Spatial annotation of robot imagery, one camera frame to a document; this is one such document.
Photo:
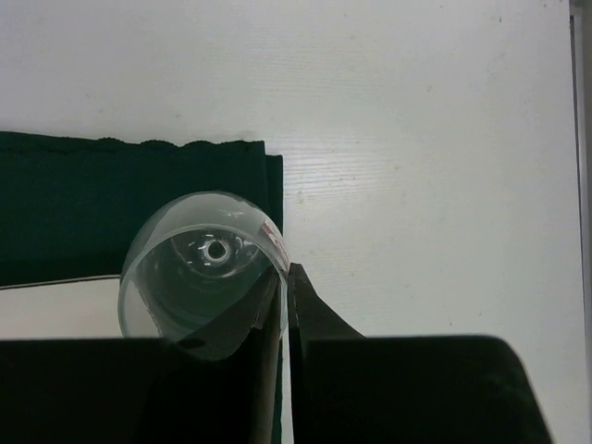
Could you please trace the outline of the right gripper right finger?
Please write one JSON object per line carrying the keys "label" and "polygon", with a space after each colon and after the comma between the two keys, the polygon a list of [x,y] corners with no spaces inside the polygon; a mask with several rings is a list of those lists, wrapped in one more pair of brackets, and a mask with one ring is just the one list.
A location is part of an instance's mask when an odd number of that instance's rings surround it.
{"label": "right gripper right finger", "polygon": [[368,338],[288,274],[298,443],[549,443],[518,355],[487,335]]}

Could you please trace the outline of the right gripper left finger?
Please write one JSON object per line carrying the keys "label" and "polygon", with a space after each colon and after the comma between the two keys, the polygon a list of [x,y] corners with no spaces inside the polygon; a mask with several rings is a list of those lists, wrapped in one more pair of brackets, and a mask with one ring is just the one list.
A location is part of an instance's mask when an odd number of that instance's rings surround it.
{"label": "right gripper left finger", "polygon": [[181,339],[1,340],[5,443],[278,443],[280,291],[266,272]]}

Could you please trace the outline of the clear wine glass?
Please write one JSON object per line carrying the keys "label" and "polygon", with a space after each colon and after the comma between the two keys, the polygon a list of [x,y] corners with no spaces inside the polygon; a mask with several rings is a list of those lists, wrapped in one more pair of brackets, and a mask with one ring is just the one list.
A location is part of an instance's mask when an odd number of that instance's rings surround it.
{"label": "clear wine glass", "polygon": [[281,339],[290,261],[277,225],[229,193],[197,192],[156,211],[119,280],[126,339],[164,338],[204,361],[234,354],[265,323]]}

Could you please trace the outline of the dark green cloth placemat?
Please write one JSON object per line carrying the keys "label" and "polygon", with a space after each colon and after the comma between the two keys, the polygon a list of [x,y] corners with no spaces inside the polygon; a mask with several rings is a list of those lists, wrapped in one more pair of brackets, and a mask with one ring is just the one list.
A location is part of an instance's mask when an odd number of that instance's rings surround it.
{"label": "dark green cloth placemat", "polygon": [[118,274],[143,223],[196,191],[226,191],[283,221],[283,159],[262,142],[139,144],[1,136],[1,282]]}

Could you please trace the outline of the white rectangular plate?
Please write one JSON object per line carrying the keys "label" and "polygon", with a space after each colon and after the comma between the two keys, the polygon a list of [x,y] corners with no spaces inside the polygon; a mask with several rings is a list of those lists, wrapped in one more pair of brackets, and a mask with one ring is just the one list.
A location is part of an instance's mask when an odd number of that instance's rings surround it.
{"label": "white rectangular plate", "polygon": [[1,339],[122,336],[118,276],[84,277],[1,289]]}

